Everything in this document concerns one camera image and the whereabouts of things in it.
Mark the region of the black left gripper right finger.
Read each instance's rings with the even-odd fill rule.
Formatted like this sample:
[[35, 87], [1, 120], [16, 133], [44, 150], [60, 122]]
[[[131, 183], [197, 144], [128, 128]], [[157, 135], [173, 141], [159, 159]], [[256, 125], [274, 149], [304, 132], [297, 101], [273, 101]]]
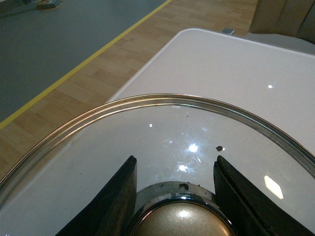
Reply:
[[241, 236], [313, 236], [219, 155], [214, 185], [221, 210]]

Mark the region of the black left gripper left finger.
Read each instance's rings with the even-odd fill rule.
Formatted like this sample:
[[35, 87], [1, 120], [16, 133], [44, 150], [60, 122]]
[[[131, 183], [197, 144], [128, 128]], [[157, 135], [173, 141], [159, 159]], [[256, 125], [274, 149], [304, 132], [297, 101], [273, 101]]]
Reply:
[[131, 219], [137, 193], [137, 160], [130, 156], [93, 200], [57, 235], [120, 236]]

